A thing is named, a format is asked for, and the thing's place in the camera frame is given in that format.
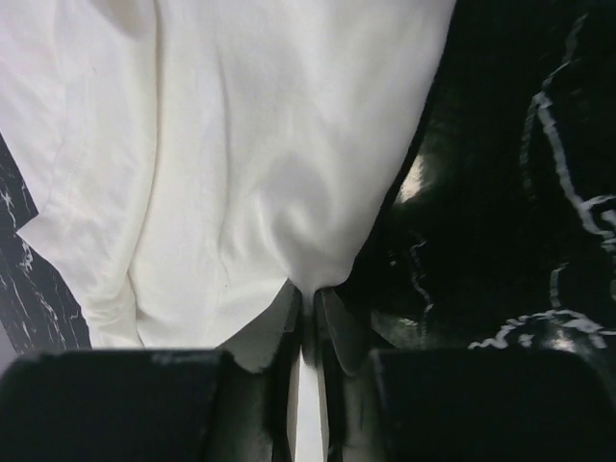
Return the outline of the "white t-shirt robot print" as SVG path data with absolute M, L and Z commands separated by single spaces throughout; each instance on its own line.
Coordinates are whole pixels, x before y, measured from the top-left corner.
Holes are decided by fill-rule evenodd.
M 344 282 L 450 1 L 5 1 L 5 461 L 222 461 L 223 344 Z

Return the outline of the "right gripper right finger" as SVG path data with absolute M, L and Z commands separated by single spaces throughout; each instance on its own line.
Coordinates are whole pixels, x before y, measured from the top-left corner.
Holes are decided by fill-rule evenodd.
M 372 331 L 331 289 L 314 297 L 321 438 L 327 461 L 384 461 Z

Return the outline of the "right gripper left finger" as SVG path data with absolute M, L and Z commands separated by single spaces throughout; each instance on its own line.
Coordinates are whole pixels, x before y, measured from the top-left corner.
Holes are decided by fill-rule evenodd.
M 291 283 L 223 344 L 234 365 L 224 390 L 222 461 L 295 459 L 302 297 Z

